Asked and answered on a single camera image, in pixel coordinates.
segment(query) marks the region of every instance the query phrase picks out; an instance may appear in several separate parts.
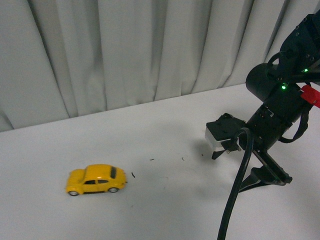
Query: white curtain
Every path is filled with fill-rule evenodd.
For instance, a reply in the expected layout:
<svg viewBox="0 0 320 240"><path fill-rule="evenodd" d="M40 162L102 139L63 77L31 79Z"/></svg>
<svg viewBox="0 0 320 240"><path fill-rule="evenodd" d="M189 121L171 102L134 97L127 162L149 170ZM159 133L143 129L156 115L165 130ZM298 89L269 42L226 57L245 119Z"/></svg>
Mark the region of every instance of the white curtain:
<svg viewBox="0 0 320 240"><path fill-rule="evenodd" d="M242 84L319 0L2 0L0 131Z"/></svg>

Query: toy car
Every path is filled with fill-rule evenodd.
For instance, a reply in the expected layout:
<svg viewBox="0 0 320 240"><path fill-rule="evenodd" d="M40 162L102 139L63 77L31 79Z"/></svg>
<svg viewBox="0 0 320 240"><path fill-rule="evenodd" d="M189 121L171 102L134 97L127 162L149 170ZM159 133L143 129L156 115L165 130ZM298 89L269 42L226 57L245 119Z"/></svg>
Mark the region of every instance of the toy car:
<svg viewBox="0 0 320 240"><path fill-rule="evenodd" d="M111 192L126 186L125 172L107 164L93 164L70 172L65 191L71 196Z"/></svg>

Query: car roof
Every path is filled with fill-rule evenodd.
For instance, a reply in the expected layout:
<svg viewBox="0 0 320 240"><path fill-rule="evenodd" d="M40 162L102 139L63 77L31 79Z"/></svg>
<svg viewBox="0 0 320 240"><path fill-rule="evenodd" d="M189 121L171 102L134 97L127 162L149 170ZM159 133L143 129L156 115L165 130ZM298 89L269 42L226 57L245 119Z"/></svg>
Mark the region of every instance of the car roof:
<svg viewBox="0 0 320 240"><path fill-rule="evenodd" d="M85 168L85 179L109 179L111 165L107 164L93 164Z"/></svg>

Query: white table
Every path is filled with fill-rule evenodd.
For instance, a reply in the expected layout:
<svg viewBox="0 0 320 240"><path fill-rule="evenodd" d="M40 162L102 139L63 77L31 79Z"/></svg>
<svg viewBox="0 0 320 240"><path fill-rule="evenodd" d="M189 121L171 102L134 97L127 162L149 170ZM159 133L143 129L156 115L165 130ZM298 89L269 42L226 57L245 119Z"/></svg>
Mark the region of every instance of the white table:
<svg viewBox="0 0 320 240"><path fill-rule="evenodd" d="M0 133L0 239L216 239L243 151L212 160L206 123L261 104L238 85ZM228 240L320 239L319 122L314 107L302 138L271 148L293 181L240 193ZM65 193L71 170L96 163L124 169L126 188Z"/></svg>

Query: red tag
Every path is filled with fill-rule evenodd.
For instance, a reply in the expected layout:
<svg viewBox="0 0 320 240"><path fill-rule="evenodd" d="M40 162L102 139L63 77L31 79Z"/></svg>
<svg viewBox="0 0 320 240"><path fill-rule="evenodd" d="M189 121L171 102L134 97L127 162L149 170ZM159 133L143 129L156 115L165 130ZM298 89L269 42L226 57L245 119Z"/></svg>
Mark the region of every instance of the red tag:
<svg viewBox="0 0 320 240"><path fill-rule="evenodd" d="M305 85L301 89L304 92L301 94L301 97L308 103L320 108L320 92L309 85Z"/></svg>

